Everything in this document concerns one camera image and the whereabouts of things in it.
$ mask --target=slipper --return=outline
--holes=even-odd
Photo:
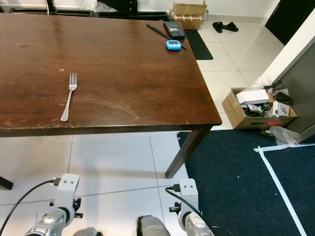
[[[213,28],[215,28],[215,30],[218,32],[218,33],[222,33],[222,26],[223,26],[223,23],[222,22],[214,22],[212,24]]]
[[[227,25],[222,25],[222,29],[224,30],[229,30],[229,31],[232,31],[232,32],[237,32],[238,31],[238,28],[236,27],[236,25],[231,22]]]

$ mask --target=silver fork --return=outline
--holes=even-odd
[[[67,121],[69,117],[69,105],[70,105],[70,99],[72,92],[75,91],[77,88],[77,73],[70,73],[70,82],[69,82],[69,97],[67,101],[67,105],[65,106],[65,109],[63,111],[63,115],[61,116],[61,121]]]

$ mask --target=white box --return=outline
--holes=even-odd
[[[283,104],[281,102],[273,102],[272,114],[278,115],[279,117],[288,117],[290,111],[290,106]]]
[[[259,104],[268,102],[269,96],[264,89],[244,91],[236,94],[240,104]]]

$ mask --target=wooden table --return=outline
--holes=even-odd
[[[0,20],[2,137],[192,130],[171,178],[221,124],[187,39],[187,50],[171,52],[146,26],[165,31],[163,22],[4,13]],[[61,122],[70,72],[78,87]]]

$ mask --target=blue rug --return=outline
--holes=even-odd
[[[178,134],[180,145],[188,132]],[[300,236],[272,177],[253,148],[277,145],[257,130],[213,131],[186,162],[199,208],[234,236]],[[315,147],[265,153],[306,233],[315,235]],[[214,229],[218,236],[228,235]]]

